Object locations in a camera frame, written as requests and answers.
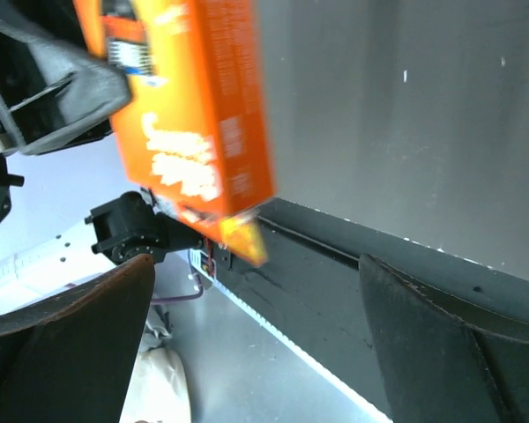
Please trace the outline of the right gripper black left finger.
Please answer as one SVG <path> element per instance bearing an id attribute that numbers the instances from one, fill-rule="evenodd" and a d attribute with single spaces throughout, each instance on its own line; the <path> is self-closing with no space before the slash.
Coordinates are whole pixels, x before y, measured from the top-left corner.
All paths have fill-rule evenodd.
<path id="1" fill-rule="evenodd" d="M 154 281 L 143 254 L 0 315 L 0 422 L 117 422 Z"/>

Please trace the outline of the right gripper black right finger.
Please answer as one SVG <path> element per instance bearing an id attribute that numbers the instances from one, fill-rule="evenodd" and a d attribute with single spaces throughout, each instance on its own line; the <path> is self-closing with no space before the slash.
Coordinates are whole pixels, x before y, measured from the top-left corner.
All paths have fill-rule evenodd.
<path id="1" fill-rule="evenodd" d="M 529 324 L 374 258 L 361 295 L 396 422 L 529 422 Z"/>

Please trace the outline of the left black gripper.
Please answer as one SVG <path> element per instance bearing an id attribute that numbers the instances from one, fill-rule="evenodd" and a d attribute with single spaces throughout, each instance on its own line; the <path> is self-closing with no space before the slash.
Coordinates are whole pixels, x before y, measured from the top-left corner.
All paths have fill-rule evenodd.
<path id="1" fill-rule="evenodd" d="M 89 53 L 75 9 L 0 8 L 0 223 L 25 183 L 8 156 L 101 140 L 129 102 L 127 78 Z"/>

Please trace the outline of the orange Gillette razor box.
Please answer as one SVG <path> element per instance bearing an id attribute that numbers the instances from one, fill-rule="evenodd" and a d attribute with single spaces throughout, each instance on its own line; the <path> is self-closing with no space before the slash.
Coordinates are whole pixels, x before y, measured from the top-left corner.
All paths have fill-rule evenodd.
<path id="1" fill-rule="evenodd" d="M 77 1 L 86 45 L 128 79 L 111 115 L 128 178 L 254 266 L 275 193 L 251 1 Z"/>

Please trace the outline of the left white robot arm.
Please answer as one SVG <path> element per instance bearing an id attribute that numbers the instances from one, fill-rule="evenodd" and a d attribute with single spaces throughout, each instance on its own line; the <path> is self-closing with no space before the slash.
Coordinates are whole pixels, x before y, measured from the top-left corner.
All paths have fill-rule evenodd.
<path id="1" fill-rule="evenodd" d="M 0 223 L 11 211 L 11 188 L 25 181 L 8 170 L 10 155 L 99 141 L 130 99 L 123 72 L 86 51 L 71 2 L 0 1 Z M 153 200 L 124 193 L 67 231 L 1 260 L 0 315 L 134 256 L 160 263 L 202 243 L 199 233 L 156 212 Z"/>

